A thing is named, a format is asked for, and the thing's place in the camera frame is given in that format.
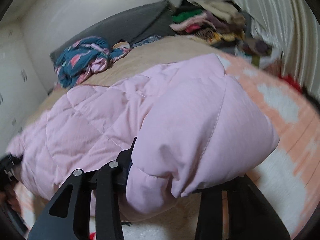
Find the pink quilted jacket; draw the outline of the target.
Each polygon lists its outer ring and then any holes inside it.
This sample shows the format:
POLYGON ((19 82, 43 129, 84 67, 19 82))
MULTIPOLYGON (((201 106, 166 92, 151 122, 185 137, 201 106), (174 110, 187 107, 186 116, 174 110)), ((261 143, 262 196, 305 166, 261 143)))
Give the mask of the pink quilted jacket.
POLYGON ((50 199, 76 169, 98 170, 131 148, 119 197, 122 220, 172 208, 262 163, 279 136, 219 56, 159 64, 110 87, 80 85, 61 96, 6 151, 22 157, 17 178, 50 199))

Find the shiny cream curtain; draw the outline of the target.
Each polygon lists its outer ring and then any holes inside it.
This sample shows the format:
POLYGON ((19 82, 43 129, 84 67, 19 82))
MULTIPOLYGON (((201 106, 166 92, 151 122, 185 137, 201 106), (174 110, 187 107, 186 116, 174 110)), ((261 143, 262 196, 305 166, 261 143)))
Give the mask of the shiny cream curtain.
POLYGON ((253 35, 280 48, 283 74, 319 96, 319 23, 305 0, 234 0, 253 18, 253 35))

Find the tan bed cover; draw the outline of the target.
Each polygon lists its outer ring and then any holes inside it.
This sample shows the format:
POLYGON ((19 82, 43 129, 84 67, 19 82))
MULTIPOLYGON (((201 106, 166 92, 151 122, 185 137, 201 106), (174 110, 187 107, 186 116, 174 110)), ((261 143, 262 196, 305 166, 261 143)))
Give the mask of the tan bed cover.
POLYGON ((135 48, 84 83, 53 92, 22 133, 221 132, 238 83, 218 55, 179 36, 135 48))

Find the red plastic bag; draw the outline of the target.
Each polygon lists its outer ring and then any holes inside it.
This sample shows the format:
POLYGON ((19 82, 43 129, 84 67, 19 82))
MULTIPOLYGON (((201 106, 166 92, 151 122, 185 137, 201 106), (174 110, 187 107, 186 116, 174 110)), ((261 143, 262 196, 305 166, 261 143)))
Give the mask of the red plastic bag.
POLYGON ((280 75, 278 76, 281 80, 287 82, 292 88, 294 88, 296 91, 302 93, 302 87, 300 84, 291 76, 291 75, 280 75))

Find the white wardrobe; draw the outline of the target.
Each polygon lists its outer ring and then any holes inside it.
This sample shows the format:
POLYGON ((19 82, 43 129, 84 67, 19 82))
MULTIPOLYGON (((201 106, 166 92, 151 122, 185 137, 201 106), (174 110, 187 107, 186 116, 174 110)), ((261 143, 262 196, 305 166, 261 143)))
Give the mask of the white wardrobe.
POLYGON ((1 27, 1 156, 11 138, 47 97, 25 48, 18 23, 1 27))

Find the dark grey headboard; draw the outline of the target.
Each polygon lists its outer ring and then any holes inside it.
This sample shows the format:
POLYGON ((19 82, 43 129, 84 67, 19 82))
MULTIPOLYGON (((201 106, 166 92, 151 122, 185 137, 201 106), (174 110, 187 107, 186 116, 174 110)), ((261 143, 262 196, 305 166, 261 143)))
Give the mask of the dark grey headboard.
POLYGON ((51 61, 55 62, 64 49, 89 36, 102 37, 110 45, 114 45, 120 40, 135 44, 153 35, 173 36, 175 33, 170 28, 173 11, 174 5, 171 1, 162 0, 110 16, 78 33, 52 51, 51 61))

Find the orange white plaid blanket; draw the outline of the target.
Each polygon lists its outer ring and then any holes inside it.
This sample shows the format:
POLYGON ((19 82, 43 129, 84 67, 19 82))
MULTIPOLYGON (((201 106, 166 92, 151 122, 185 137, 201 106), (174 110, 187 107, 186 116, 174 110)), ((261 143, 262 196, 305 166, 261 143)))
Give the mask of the orange white plaid blanket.
MULTIPOLYGON (((225 53, 218 55, 226 74, 235 77, 248 96, 271 120, 280 137, 279 145, 258 167, 248 173, 273 206, 291 239, 308 234, 308 220, 315 219, 319 204, 319 114, 304 96, 287 83, 257 70, 255 67, 225 53)), ((35 145, 46 150, 40 134, 18 133, 9 142, 6 152, 15 155, 35 145)), ((48 199, 62 184, 71 167, 44 152, 44 165, 36 155, 30 157, 22 170, 22 184, 35 196, 48 199)), ((196 225, 199 196, 179 200, 176 207, 159 216, 124 226, 126 239, 192 239, 196 225)))

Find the pile of mixed clothes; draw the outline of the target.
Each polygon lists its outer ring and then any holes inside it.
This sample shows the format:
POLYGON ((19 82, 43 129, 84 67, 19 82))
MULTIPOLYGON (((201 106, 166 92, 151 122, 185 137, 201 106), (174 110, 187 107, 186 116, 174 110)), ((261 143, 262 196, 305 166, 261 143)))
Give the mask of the pile of mixed clothes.
POLYGON ((179 35, 267 69, 281 61, 281 51, 253 34, 252 24, 251 15, 233 1, 181 0, 172 15, 170 28, 179 35))

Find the teal flamingo print duvet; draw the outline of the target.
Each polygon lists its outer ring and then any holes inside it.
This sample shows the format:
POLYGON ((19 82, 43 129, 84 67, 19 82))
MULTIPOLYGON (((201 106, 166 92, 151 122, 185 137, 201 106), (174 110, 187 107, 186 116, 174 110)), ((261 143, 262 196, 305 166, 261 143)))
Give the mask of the teal flamingo print duvet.
POLYGON ((62 88, 75 87, 94 74, 111 68, 131 51, 126 41, 111 46, 106 39, 90 36, 67 47, 54 61, 54 70, 62 88))

